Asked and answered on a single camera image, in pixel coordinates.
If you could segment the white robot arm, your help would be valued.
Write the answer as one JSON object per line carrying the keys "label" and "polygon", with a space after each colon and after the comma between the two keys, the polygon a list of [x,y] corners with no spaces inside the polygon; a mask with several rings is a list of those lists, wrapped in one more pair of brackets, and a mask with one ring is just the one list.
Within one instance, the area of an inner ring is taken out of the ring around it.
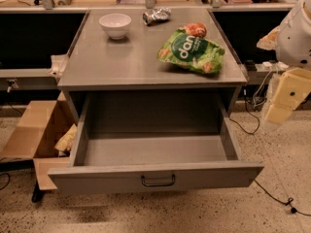
{"label": "white robot arm", "polygon": [[289,66],[282,75],[273,74],[268,84],[261,126],[272,131],[311,93],[311,0],[299,0],[257,47],[275,50],[277,61]]}

